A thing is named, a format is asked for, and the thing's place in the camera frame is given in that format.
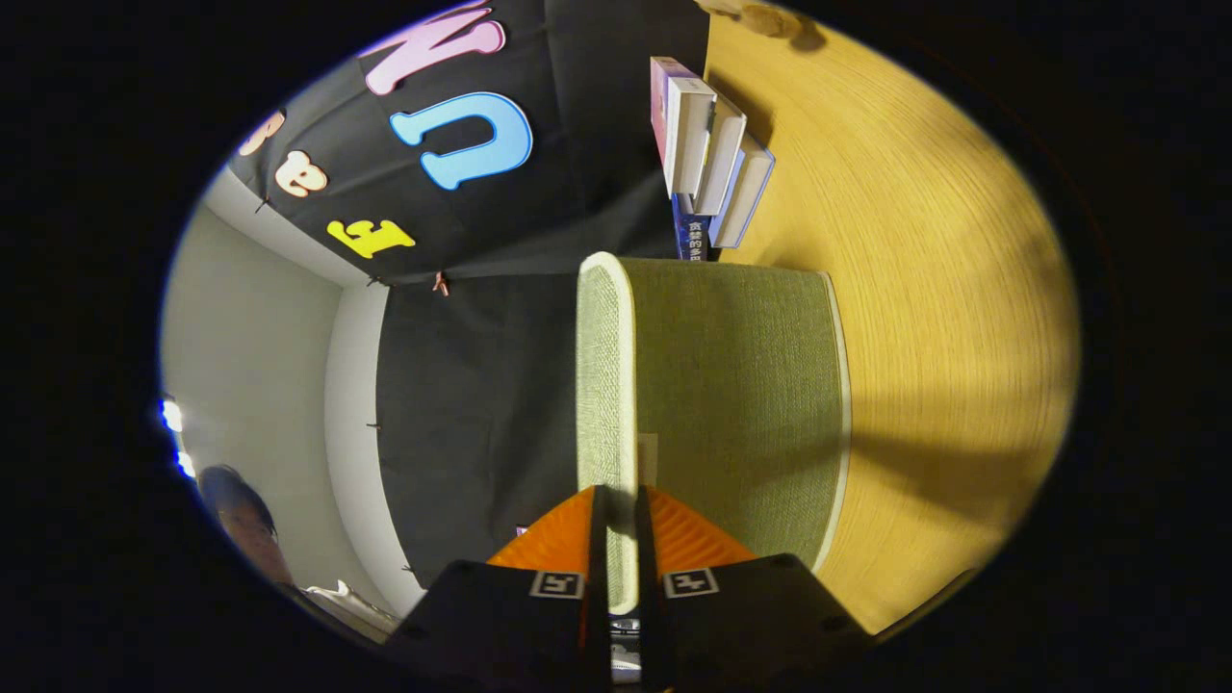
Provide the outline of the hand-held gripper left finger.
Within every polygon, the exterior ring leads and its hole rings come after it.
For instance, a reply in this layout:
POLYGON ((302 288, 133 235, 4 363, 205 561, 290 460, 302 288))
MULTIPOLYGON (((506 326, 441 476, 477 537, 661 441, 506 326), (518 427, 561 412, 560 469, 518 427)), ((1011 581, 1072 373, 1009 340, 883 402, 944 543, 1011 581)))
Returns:
POLYGON ((431 692, 609 692, 610 501, 589 487, 485 561, 457 560, 384 644, 431 692))

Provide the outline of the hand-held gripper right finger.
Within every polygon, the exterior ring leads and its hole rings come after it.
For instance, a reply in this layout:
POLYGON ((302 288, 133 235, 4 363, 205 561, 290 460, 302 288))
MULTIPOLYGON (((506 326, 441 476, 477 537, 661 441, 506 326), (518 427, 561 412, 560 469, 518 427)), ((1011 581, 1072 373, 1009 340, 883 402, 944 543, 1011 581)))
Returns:
POLYGON ((634 501, 650 692, 819 692, 876 642, 792 552, 756 556, 669 493, 634 501))

